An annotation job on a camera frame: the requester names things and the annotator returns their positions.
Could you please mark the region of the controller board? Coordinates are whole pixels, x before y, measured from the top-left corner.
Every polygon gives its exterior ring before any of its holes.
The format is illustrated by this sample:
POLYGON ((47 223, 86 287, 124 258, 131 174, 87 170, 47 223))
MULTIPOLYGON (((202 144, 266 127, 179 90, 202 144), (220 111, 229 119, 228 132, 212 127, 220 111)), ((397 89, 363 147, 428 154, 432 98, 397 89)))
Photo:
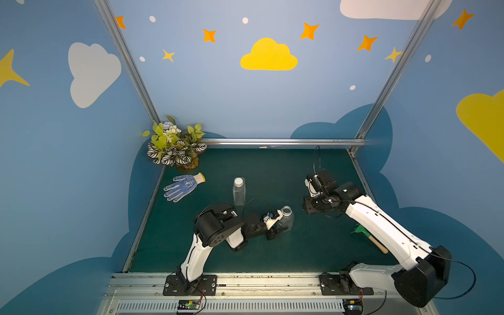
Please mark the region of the controller board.
POLYGON ((362 301, 356 299, 344 299, 343 309, 346 315, 362 315, 364 310, 362 301))
POLYGON ((179 300, 177 302, 177 311, 198 312, 202 309, 202 302, 197 300, 179 300))

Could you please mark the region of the round clear plastic bottle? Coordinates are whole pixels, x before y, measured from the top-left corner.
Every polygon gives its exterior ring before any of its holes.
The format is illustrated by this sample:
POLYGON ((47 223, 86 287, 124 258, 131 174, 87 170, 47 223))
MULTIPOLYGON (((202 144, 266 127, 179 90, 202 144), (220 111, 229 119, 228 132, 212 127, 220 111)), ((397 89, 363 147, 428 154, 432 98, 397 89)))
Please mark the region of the round clear plastic bottle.
POLYGON ((282 214, 282 217, 277 221, 278 228, 282 232, 288 232, 292 229, 295 215, 290 206, 283 206, 280 212, 282 214))

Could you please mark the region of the white bottle cap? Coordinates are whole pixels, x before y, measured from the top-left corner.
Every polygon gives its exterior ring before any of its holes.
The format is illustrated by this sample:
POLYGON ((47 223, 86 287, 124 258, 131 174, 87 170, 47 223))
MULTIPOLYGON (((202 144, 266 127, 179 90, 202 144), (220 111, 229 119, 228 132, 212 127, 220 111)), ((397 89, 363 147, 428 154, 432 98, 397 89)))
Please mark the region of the white bottle cap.
POLYGON ((244 184, 244 180, 243 180, 243 178, 241 178, 241 177, 237 177, 237 178, 235 178, 235 180, 234 180, 234 184, 235 184, 237 187, 241 187, 241 186, 243 186, 243 184, 244 184))

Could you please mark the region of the aluminium back frame bar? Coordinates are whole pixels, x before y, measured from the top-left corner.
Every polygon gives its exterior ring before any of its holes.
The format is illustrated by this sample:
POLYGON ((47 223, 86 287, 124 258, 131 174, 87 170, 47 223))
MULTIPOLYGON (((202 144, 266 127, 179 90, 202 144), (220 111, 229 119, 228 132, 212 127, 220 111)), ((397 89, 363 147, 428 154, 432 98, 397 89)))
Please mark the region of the aluminium back frame bar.
POLYGON ((203 143, 209 146, 220 147, 361 147, 366 144, 363 139, 203 139, 203 143))

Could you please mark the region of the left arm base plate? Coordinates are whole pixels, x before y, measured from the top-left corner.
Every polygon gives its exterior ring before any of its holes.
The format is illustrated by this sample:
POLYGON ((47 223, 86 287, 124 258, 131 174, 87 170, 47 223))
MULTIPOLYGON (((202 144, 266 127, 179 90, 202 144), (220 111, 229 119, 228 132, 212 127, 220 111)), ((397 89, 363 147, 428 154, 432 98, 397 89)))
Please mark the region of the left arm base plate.
POLYGON ((188 282, 182 275, 169 275, 165 280, 163 296, 215 296, 217 289, 216 275, 202 275, 193 282, 188 282))

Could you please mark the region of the aluminium front rail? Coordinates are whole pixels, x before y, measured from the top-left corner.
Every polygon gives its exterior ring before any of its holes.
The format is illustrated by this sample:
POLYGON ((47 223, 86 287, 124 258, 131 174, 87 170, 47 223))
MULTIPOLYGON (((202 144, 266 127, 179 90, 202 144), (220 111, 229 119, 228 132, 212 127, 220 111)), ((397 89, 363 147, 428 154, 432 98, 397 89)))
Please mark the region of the aluminium front rail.
POLYGON ((98 314, 344 314, 343 300, 363 303, 363 314, 438 314, 434 303, 408 304, 395 292, 322 295, 319 273, 214 273, 215 296, 163 296, 169 273, 114 274, 98 314), (201 301, 198 312, 178 312, 179 300, 201 301))

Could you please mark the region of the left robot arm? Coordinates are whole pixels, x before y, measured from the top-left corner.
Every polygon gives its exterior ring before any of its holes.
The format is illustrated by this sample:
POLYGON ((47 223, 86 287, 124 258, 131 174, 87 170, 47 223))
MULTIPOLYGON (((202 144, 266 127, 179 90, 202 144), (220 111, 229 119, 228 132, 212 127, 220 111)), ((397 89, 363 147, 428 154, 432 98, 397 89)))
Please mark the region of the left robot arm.
POLYGON ((240 251, 251 238, 265 236, 274 240, 291 230, 295 215, 289 206, 264 214, 258 221, 246 222, 233 205, 214 203, 196 218, 192 245, 185 261, 176 271, 184 287, 195 286, 213 248, 226 242, 234 251, 240 251))

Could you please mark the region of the square clear plastic bottle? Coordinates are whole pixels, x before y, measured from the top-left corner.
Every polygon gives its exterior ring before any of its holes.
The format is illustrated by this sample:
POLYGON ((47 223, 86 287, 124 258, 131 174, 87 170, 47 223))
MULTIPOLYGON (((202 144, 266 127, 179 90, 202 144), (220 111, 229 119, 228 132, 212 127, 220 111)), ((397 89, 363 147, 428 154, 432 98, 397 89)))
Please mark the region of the square clear plastic bottle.
POLYGON ((235 206, 245 206, 245 199, 246 199, 245 180, 244 180, 243 186, 241 186, 241 187, 237 187, 233 183, 232 193, 233 193, 235 206))

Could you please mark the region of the right controller board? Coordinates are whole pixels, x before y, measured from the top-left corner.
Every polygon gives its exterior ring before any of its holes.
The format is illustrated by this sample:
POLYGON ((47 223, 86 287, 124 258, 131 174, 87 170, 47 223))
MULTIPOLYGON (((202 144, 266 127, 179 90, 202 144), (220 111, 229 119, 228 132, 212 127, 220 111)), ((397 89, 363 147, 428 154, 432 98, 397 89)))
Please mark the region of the right controller board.
POLYGON ((356 299, 344 299, 343 309, 346 315, 362 315, 364 310, 362 301, 356 299))

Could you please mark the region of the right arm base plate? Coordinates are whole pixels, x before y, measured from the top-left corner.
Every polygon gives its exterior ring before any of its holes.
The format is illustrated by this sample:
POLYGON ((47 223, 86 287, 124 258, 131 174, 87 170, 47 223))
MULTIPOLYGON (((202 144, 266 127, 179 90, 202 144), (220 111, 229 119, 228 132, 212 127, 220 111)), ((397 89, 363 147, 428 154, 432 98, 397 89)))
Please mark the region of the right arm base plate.
POLYGON ((347 274, 330 274, 323 272, 319 275, 322 295, 373 295, 371 287, 358 287, 347 274))

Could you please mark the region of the left aluminium frame post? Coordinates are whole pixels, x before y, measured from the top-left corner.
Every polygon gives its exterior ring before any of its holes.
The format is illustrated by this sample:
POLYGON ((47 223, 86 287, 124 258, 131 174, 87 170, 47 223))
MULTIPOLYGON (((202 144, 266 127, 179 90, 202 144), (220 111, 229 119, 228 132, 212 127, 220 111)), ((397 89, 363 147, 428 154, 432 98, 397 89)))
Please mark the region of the left aluminium frame post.
POLYGON ((109 1, 106 0, 94 0, 93 1, 100 13, 100 16, 105 23, 109 34, 119 52, 132 81, 133 85, 139 97, 150 117, 154 123, 160 123, 161 118, 158 114, 156 107, 152 101, 152 98, 147 90, 147 87, 141 77, 138 67, 135 64, 135 60, 131 54, 131 51, 127 45, 127 42, 122 34, 122 29, 119 27, 118 21, 114 15, 112 6, 109 1))

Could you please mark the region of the green toy rake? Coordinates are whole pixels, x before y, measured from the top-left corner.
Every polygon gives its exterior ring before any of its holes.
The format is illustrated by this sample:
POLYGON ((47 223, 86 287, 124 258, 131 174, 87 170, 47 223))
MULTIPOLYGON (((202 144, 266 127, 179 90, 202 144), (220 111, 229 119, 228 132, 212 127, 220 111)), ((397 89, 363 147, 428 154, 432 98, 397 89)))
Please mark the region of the green toy rake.
POLYGON ((352 234, 362 234, 364 235, 365 237, 367 237, 367 239, 369 241, 371 241, 383 254, 388 254, 388 249, 382 244, 380 243, 377 239, 375 239, 371 233, 366 229, 364 228, 361 224, 359 224, 353 231, 352 231, 352 234))

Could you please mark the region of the artificial potted plant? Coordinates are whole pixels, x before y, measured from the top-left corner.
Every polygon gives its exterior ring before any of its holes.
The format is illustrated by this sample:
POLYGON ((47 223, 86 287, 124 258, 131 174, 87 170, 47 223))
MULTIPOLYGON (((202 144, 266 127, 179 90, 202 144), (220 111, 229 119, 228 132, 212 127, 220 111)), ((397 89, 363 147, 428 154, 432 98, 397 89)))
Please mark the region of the artificial potted plant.
POLYGON ((151 131, 142 133, 143 137, 150 139, 147 156, 153 164, 176 167, 182 171, 191 171, 199 166, 199 155, 208 148, 202 141, 204 135, 201 124, 188 125, 184 129, 170 115, 166 115, 166 121, 153 124, 151 131))

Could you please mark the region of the right aluminium frame post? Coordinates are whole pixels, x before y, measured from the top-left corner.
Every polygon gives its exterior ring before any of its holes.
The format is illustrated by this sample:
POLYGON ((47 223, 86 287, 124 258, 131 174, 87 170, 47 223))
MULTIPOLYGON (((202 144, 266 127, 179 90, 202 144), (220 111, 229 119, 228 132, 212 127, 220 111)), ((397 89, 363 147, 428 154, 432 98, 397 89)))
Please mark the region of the right aluminium frame post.
POLYGON ((410 37, 408 38, 403 48, 403 53, 400 55, 399 61, 397 61, 393 66, 390 75, 388 76, 385 84, 383 85, 382 90, 378 94, 378 97, 373 103, 370 111, 368 112, 367 116, 365 117, 361 127, 359 128, 355 136, 355 141, 359 140, 362 143, 361 146, 365 145, 366 135, 369 133, 380 111, 385 106, 385 103, 387 102, 388 98, 393 92, 393 89, 395 88, 396 84, 399 82, 402 74, 407 68, 413 55, 417 51, 423 38, 428 33, 429 28, 431 27, 432 23, 435 20, 435 16, 439 9, 439 6, 441 6, 442 3, 443 1, 441 0, 432 0, 427 3, 425 10, 420 16, 419 21, 417 22, 415 28, 413 29, 410 37))

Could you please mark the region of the left controller board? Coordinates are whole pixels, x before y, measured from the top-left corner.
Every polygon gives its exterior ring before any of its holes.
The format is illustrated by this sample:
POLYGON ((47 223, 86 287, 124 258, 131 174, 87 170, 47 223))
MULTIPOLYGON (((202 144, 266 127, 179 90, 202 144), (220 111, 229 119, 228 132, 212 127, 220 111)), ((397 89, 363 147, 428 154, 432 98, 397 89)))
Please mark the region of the left controller board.
POLYGON ((177 302, 177 311, 198 312, 202 309, 202 302, 197 300, 179 300, 177 302))

